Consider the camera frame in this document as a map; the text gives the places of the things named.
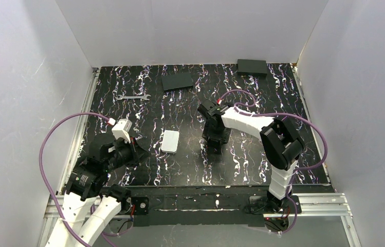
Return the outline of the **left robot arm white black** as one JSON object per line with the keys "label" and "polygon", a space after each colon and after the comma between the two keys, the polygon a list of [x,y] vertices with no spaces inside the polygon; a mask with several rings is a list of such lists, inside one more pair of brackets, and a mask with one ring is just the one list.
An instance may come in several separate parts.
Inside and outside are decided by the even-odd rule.
{"label": "left robot arm white black", "polygon": [[62,216],[57,220],[46,246],[92,246],[113,216],[131,209],[131,192],[113,185],[104,189],[108,174],[121,167],[137,167],[150,157],[136,139],[99,134],[87,155],[78,158],[65,186]]}

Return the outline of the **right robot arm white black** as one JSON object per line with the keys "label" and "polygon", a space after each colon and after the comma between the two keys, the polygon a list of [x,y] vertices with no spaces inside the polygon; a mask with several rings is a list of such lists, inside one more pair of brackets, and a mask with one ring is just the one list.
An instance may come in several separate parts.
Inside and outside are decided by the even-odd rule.
{"label": "right robot arm white black", "polygon": [[305,142],[291,120],[286,116],[255,117],[230,104],[217,104],[210,100],[202,102],[197,110],[205,119],[202,137],[210,147],[219,148],[227,144],[233,129],[262,142],[271,164],[271,182],[262,205],[250,204],[248,210],[255,214],[283,209],[291,195],[291,179],[305,148]]}

